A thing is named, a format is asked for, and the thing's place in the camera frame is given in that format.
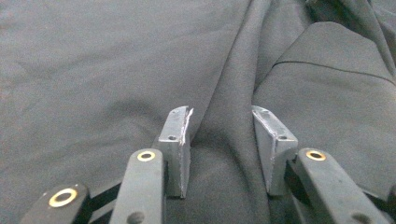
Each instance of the brass ring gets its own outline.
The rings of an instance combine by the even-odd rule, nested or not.
[[[63,194],[70,194],[70,196],[65,199],[65,200],[60,200],[58,201],[58,197],[63,195]],[[77,198],[77,191],[75,189],[62,189],[58,191],[56,194],[54,194],[50,199],[49,199],[49,206],[51,207],[62,207],[65,206],[71,202],[73,202]]]
[[[306,155],[306,157],[308,157],[309,159],[314,160],[314,161],[325,161],[326,160],[326,155],[319,151],[316,151],[316,150],[309,150],[306,152],[305,155]]]
[[[144,151],[137,155],[137,159],[140,161],[151,161],[155,158],[155,153],[152,151]]]

